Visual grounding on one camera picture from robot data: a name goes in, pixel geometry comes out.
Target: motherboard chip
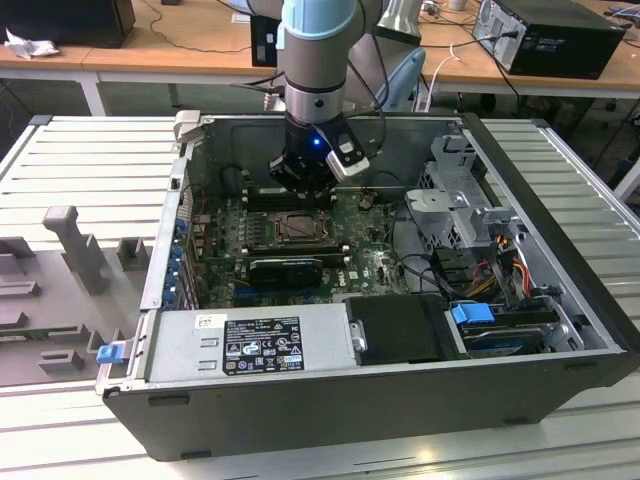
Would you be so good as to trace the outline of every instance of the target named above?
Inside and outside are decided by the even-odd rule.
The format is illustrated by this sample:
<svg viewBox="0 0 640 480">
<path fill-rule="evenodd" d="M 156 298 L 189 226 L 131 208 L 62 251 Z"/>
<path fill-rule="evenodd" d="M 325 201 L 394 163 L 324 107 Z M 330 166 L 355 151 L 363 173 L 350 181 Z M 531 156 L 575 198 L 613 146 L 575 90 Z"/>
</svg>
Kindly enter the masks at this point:
<svg viewBox="0 0 640 480">
<path fill-rule="evenodd" d="M 322 240 L 326 220 L 310 213 L 281 213 L 275 216 L 276 242 L 315 243 Z"/>
<path fill-rule="evenodd" d="M 281 221 L 284 226 L 284 237 L 291 241 L 295 240 L 315 240 L 316 224 L 311 215 L 287 215 L 285 220 Z"/>
</svg>

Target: paper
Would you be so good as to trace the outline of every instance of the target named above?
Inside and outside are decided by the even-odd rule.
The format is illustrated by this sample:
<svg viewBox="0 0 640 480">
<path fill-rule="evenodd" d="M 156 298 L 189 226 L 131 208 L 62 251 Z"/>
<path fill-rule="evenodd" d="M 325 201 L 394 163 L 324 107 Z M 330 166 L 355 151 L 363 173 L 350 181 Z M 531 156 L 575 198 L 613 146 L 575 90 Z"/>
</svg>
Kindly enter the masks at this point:
<svg viewBox="0 0 640 480">
<path fill-rule="evenodd" d="M 53 42 L 48 40 L 26 40 L 12 34 L 9 29 L 6 31 L 7 41 L 4 42 L 4 46 L 19 57 L 31 60 L 31 57 L 44 57 L 60 53 Z"/>
</svg>

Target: computer case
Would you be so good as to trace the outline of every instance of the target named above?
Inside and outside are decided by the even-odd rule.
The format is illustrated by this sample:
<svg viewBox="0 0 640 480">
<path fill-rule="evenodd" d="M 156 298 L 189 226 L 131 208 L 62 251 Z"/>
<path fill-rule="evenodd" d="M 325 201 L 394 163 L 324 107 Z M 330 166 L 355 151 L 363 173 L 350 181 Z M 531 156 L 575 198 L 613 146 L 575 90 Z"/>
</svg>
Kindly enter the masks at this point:
<svg viewBox="0 0 640 480">
<path fill-rule="evenodd" d="M 131 0 L 2 0 L 0 39 L 9 29 L 57 45 L 120 48 L 135 20 Z"/>
<path fill-rule="evenodd" d="M 569 0 L 484 0 L 473 29 L 498 37 L 480 43 L 511 75 L 587 79 L 600 77 L 624 34 Z"/>
</svg>

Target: white cable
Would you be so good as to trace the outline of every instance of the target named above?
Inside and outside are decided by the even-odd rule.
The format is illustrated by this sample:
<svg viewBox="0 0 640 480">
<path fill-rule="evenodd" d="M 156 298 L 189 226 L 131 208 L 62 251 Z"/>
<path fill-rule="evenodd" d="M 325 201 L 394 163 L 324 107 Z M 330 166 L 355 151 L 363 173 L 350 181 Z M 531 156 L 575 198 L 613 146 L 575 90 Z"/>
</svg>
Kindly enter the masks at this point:
<svg viewBox="0 0 640 480">
<path fill-rule="evenodd" d="M 617 11 L 617 12 L 615 12 L 613 15 L 611 15 L 611 18 L 613 18 L 613 17 L 617 17 L 617 16 L 618 16 L 618 15 L 620 15 L 621 13 L 624 13 L 624 12 L 626 12 L 626 11 L 628 11 L 628 10 L 633 10 L 633 9 L 636 9 L 636 8 L 640 8 L 640 5 L 632 5 L 632 6 L 630 6 L 630 7 L 623 8 L 622 10 L 618 10 L 618 11 Z"/>
<path fill-rule="evenodd" d="M 478 42 L 482 42 L 484 40 L 495 40 L 496 37 L 494 35 L 489 35 L 486 37 L 482 37 L 482 38 L 478 38 L 475 42 L 473 43 L 478 43 Z M 444 66 L 445 63 L 447 63 L 449 60 L 457 60 L 457 61 L 461 61 L 462 59 L 460 57 L 458 57 L 455 52 L 453 51 L 454 47 L 460 46 L 460 44 L 458 43 L 452 43 L 451 45 L 449 45 L 449 53 L 451 54 L 449 57 L 445 58 L 444 60 L 442 60 L 440 62 L 440 65 L 438 65 L 438 67 L 436 68 L 436 71 L 433 72 L 433 77 L 431 78 L 431 85 L 429 86 L 429 94 L 427 96 L 427 104 L 425 105 L 425 112 L 429 113 L 429 110 L 431 110 L 431 102 L 433 101 L 433 87 L 436 84 L 436 77 L 438 76 L 438 72 L 440 72 L 440 69 Z"/>
</svg>

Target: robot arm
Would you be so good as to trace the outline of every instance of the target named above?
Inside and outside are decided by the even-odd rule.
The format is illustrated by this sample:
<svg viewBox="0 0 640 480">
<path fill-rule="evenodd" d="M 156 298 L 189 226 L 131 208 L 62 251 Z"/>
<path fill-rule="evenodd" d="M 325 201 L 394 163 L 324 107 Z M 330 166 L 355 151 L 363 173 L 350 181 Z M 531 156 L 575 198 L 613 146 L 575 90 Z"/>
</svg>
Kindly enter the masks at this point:
<svg viewBox="0 0 640 480">
<path fill-rule="evenodd" d="M 286 140 L 269 164 L 288 190 L 317 195 L 369 167 L 342 113 L 349 51 L 371 30 L 389 0 L 234 0 L 284 26 Z"/>
</svg>

